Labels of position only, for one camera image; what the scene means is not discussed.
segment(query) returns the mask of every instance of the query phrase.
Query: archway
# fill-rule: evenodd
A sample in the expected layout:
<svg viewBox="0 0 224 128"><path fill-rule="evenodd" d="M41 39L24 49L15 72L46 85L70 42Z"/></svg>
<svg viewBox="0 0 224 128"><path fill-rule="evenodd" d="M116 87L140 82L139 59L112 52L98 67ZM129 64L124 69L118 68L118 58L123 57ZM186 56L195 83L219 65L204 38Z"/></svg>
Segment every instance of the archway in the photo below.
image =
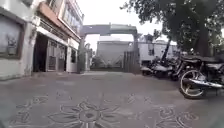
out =
<svg viewBox="0 0 224 128"><path fill-rule="evenodd" d="M109 25L84 25L81 30L81 43L79 45L78 55L78 73L85 71L85 38L90 34L111 35L111 34L131 34L134 38L133 47L133 63L132 72L137 73L139 69L138 64L138 32L135 26L109 24Z"/></svg>

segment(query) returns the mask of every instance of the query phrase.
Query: pillar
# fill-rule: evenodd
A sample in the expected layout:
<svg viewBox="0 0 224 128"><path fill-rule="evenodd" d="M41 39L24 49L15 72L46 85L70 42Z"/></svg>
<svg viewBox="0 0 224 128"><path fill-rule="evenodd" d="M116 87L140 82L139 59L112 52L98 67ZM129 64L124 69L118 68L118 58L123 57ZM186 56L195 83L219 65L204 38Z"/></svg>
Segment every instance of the pillar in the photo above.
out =
<svg viewBox="0 0 224 128"><path fill-rule="evenodd" d="M140 65L139 65L139 49L138 49L138 34L137 31L133 33L134 37L134 47L133 47L133 73L138 74L140 70Z"/></svg>
<svg viewBox="0 0 224 128"><path fill-rule="evenodd" d="M86 35L81 36L81 42L78 49L78 64L77 73L81 74L85 71L85 38Z"/></svg>

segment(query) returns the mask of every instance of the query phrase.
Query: street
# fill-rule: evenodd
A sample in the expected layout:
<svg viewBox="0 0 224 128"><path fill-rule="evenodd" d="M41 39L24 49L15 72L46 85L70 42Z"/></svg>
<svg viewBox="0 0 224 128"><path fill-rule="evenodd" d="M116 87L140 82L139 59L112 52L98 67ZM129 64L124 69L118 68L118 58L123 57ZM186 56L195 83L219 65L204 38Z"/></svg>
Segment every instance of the street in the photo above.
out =
<svg viewBox="0 0 224 128"><path fill-rule="evenodd" d="M223 96L187 100L169 80L89 72L41 74L0 85L6 128L224 127Z"/></svg>

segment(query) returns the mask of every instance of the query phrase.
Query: leaves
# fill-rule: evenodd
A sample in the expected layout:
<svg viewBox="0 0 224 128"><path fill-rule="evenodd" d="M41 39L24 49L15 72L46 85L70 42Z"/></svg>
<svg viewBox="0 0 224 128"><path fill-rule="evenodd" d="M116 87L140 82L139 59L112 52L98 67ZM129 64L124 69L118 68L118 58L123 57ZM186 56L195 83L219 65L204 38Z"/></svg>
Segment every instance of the leaves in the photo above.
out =
<svg viewBox="0 0 224 128"><path fill-rule="evenodd" d="M162 22L162 34L186 51L197 50L200 41L214 42L199 39L220 35L224 25L224 0L129 0L122 9L135 10L140 23Z"/></svg>

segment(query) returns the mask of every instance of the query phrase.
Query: white building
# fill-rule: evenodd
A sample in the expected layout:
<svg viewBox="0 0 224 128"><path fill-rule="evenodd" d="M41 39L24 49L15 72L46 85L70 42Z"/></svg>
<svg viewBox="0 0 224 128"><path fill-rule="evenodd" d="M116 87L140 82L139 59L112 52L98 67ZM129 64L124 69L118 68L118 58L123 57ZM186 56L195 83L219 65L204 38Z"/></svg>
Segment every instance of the white building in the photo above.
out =
<svg viewBox="0 0 224 128"><path fill-rule="evenodd" d="M75 0L0 0L0 80L76 72L83 14Z"/></svg>
<svg viewBox="0 0 224 128"><path fill-rule="evenodd" d="M33 12L19 0L0 0L0 14L0 80L30 75Z"/></svg>
<svg viewBox="0 0 224 128"><path fill-rule="evenodd" d="M156 56L162 57L166 49L167 42L163 40L157 40L153 43L139 42L139 54L140 54L140 63L142 61L151 61ZM178 53L176 45L170 45L167 53L167 58L175 58Z"/></svg>
<svg viewBox="0 0 224 128"><path fill-rule="evenodd" d="M119 41L118 38L111 36L102 36L97 43L96 56L101 58L105 66L120 66L118 63L123 61L124 52L133 50L132 43L133 42Z"/></svg>

